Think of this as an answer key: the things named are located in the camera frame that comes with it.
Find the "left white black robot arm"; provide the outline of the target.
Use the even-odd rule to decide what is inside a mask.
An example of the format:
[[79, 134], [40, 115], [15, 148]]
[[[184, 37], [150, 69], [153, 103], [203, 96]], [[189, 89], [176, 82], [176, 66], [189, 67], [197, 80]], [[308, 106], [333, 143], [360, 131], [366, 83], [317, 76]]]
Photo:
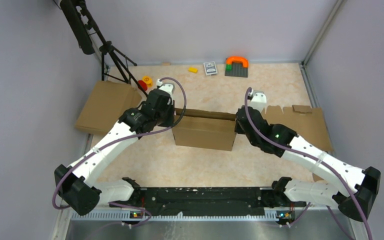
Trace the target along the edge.
[[175, 116], [173, 84], [165, 83], [149, 92], [140, 107], [129, 108], [115, 122], [109, 132], [85, 155], [69, 166], [61, 164], [54, 170], [55, 191], [78, 215], [90, 213], [97, 205], [123, 201], [134, 207], [140, 193], [131, 180], [97, 183], [97, 179], [130, 145], [144, 136], [158, 134], [172, 128]]

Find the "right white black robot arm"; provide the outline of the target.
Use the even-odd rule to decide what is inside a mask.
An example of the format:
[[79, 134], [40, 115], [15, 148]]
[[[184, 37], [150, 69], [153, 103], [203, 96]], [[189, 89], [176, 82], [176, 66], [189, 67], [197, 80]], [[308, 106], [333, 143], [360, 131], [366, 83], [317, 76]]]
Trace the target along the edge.
[[251, 106], [236, 112], [236, 128], [250, 144], [263, 152], [299, 164], [325, 182], [302, 182], [284, 177], [273, 192], [279, 206], [290, 202], [312, 202], [337, 207], [346, 217], [368, 220], [380, 189], [381, 172], [375, 167], [362, 169], [323, 151], [283, 124], [269, 124]]

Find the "large cardboard box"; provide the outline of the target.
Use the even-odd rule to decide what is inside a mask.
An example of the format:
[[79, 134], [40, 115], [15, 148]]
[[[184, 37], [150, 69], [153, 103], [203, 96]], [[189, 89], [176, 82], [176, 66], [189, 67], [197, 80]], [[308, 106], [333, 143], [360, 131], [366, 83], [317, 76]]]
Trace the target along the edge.
[[172, 134], [177, 146], [231, 151], [236, 139], [236, 115], [186, 109]]

